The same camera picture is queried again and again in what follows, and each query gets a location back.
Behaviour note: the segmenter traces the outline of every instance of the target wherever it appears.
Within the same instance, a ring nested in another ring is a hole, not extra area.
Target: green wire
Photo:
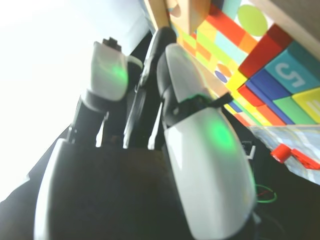
[[[259,204],[270,204],[270,203],[275,202],[275,201],[278,199],[277,194],[276,194],[271,188],[269,188],[269,187],[267,187],[267,186],[264,186],[264,185],[261,185],[261,184],[256,184],[255,186],[256,186],[256,187],[264,188],[264,189],[272,192],[273,195],[274,195],[274,197],[273,197],[272,199],[269,199],[269,200],[257,200],[257,202],[258,202]]]

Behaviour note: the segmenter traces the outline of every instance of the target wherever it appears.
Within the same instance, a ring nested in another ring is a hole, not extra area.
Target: blue block
[[[294,94],[320,86],[319,66],[320,62],[294,41],[265,69]]]
[[[257,86],[270,100],[289,97],[288,92],[273,76],[264,68],[258,71],[251,78],[251,82]]]
[[[232,107],[233,110],[235,110],[237,113],[241,113],[241,112],[242,112],[242,110],[241,110],[233,101],[229,102],[229,105],[230,105],[230,107]]]
[[[277,105],[274,104],[251,80],[245,82],[248,89],[254,92],[282,121],[286,124],[295,124]]]

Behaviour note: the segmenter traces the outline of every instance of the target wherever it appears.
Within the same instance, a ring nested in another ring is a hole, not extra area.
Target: number 5
[[[283,73],[283,69],[288,69],[289,68],[289,64],[281,62],[278,63],[275,66],[275,71],[277,74],[279,74],[282,78],[284,78],[285,80],[293,80],[293,79],[297,79],[292,86],[294,86],[295,88],[300,87],[304,84],[306,84],[305,80],[296,72],[296,71],[291,71],[290,74],[285,74]]]

